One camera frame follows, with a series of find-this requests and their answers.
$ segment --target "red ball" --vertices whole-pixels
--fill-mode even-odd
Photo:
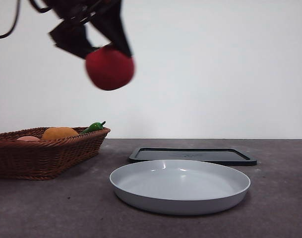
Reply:
[[[91,81],[100,89],[115,90],[128,84],[134,75],[132,57],[111,45],[106,45],[86,57],[86,69]]]

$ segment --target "brown woven basket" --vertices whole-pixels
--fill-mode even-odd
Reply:
[[[19,141],[22,136],[42,138],[48,127],[0,134],[0,179],[50,180],[98,154],[110,129],[56,140]],[[86,127],[74,127],[78,133]]]

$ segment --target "green pepper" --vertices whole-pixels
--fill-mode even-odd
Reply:
[[[83,134],[90,133],[90,132],[97,131],[97,130],[102,130],[103,125],[105,123],[106,123],[105,121],[103,123],[99,123],[99,122],[92,123],[89,127],[87,127],[82,132],[80,132],[79,135],[83,135]]]

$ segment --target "table surface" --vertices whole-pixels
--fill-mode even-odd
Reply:
[[[142,211],[110,173],[136,147],[234,148],[258,160],[244,200],[202,216]],[[0,179],[0,238],[302,238],[302,140],[105,139],[100,154],[49,181]]]

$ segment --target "white bowl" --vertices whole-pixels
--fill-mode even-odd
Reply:
[[[244,198],[250,179],[230,167],[192,160],[154,160],[110,174],[116,195],[151,212],[202,215],[229,209]]]

